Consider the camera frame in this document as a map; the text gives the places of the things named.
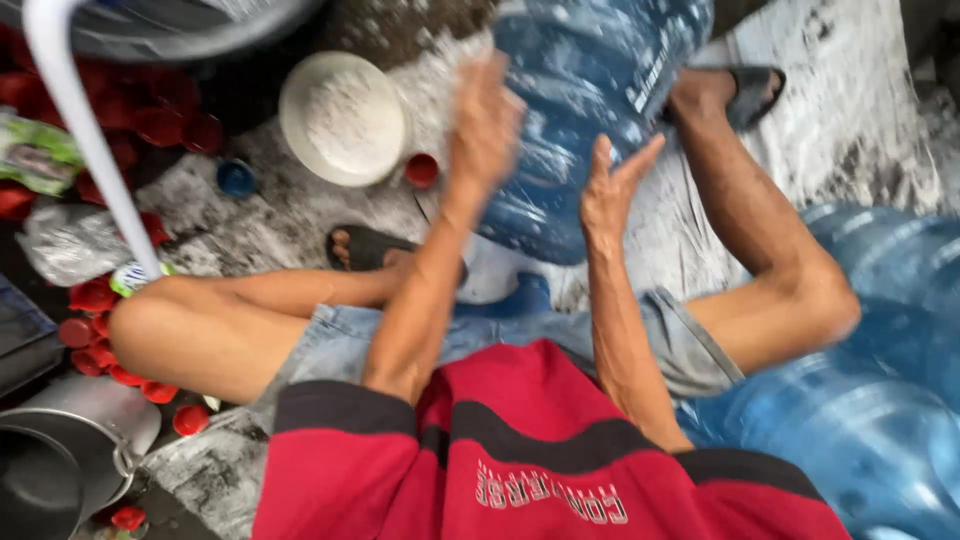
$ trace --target pot handle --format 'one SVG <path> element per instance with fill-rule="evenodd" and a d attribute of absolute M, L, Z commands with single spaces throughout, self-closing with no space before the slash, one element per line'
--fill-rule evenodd
<path fill-rule="evenodd" d="M 113 466 L 116 467 L 120 476 L 125 479 L 133 476 L 136 468 L 140 466 L 141 461 L 143 461 L 143 457 L 131 452 L 127 441 L 120 441 L 117 443 L 116 448 L 113 449 Z"/>

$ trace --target white metal pipe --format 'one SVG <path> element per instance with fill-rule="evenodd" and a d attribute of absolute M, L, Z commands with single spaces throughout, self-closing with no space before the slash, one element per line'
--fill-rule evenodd
<path fill-rule="evenodd" d="M 24 34 L 47 90 L 67 129 L 77 140 L 90 176 L 103 193 L 117 228 L 147 279 L 155 280 L 162 275 L 156 251 L 93 115 L 70 52 L 70 19 L 85 1 L 26 0 L 23 3 Z"/>

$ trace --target hand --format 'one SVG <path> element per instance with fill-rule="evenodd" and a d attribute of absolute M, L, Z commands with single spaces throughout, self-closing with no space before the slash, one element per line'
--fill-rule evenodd
<path fill-rule="evenodd" d="M 486 203 L 514 167 L 526 104 L 503 85 L 507 57 L 496 52 L 460 69 L 450 138 L 451 194 Z"/>
<path fill-rule="evenodd" d="M 590 180 L 580 199 L 580 223 L 588 242 L 622 247 L 636 185 L 653 168 L 663 142 L 663 135 L 655 136 L 611 174 L 610 139 L 606 135 L 597 137 Z"/>

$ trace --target leg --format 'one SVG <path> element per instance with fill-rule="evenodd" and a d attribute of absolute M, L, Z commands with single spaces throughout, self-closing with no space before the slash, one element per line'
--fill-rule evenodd
<path fill-rule="evenodd" d="M 246 404 L 273 379 L 317 304 L 383 306 L 403 279 L 408 257 L 392 251 L 383 270 L 355 274 L 169 276 L 117 307 L 111 344 L 121 365 L 137 375 Z"/>
<path fill-rule="evenodd" d="M 771 90 L 779 83 L 772 75 Z M 727 72 L 686 70 L 669 107 L 710 225 L 754 276 L 687 307 L 749 374 L 842 339 L 860 311 L 839 266 L 728 124 L 735 90 Z"/>

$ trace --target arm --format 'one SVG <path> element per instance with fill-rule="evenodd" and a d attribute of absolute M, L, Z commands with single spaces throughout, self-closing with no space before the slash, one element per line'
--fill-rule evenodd
<path fill-rule="evenodd" d="M 600 386 L 648 439 L 668 452 L 679 452 L 693 445 L 677 425 L 623 255 L 637 182 L 653 166 L 662 146 L 659 135 L 611 174 L 610 140 L 598 137 L 580 212 L 587 238 L 593 357 Z"/>
<path fill-rule="evenodd" d="M 362 384 L 415 405 L 430 379 L 461 278 L 461 254 L 491 193 L 514 163 L 523 102 L 503 85 L 502 54 L 461 71 L 448 191 L 413 257 L 409 277 L 384 311 Z"/>

